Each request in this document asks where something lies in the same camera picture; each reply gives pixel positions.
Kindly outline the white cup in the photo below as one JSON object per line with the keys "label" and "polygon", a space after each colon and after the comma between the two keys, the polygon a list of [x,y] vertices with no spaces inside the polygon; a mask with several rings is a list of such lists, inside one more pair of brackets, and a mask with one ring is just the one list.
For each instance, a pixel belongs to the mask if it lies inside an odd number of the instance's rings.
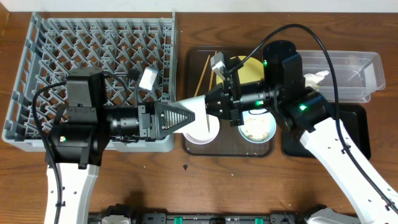
{"label": "white cup", "polygon": [[195,120],[192,123],[178,129],[175,133],[202,134],[210,132],[206,115],[205,95],[176,101],[170,105],[189,110],[195,114]]}

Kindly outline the light blue bowl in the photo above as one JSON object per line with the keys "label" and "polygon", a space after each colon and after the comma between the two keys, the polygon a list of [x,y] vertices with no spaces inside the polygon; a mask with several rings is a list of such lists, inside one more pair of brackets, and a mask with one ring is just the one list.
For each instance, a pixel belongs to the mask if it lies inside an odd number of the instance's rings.
{"label": "light blue bowl", "polygon": [[240,134],[255,144],[271,140],[277,129],[275,118],[266,109],[244,111],[243,121],[244,124],[238,126]]}

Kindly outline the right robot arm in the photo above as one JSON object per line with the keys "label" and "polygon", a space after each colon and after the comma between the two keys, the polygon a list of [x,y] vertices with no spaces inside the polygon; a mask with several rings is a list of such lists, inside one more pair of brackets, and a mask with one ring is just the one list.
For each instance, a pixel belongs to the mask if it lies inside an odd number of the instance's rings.
{"label": "right robot arm", "polygon": [[288,40],[266,36],[262,52],[264,79],[241,84],[244,60],[217,53],[212,70],[221,83],[205,95],[206,112],[232,126],[244,123],[243,113],[266,109],[324,166],[353,206],[361,223],[396,223],[397,192],[382,178],[349,136],[338,103],[306,86],[302,58]]}

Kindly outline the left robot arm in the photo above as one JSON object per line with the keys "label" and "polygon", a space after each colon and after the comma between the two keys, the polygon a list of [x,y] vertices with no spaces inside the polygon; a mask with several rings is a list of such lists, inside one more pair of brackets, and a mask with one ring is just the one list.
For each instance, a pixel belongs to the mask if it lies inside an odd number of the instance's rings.
{"label": "left robot arm", "polygon": [[70,70],[60,82],[67,88],[68,104],[57,111],[49,133],[37,128],[49,164],[46,223],[88,221],[103,151],[110,140],[161,140],[195,120],[194,112],[157,101],[106,105],[105,80],[111,76],[99,67]]}

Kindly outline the white tissue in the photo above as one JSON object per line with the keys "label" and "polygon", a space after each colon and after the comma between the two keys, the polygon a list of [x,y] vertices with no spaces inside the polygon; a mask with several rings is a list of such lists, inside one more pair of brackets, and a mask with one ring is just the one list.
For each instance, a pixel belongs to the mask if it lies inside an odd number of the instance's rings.
{"label": "white tissue", "polygon": [[318,91],[320,89],[320,82],[325,79],[330,72],[328,70],[323,70],[317,73],[308,73],[304,75],[305,78],[305,86],[311,87],[312,89]]}

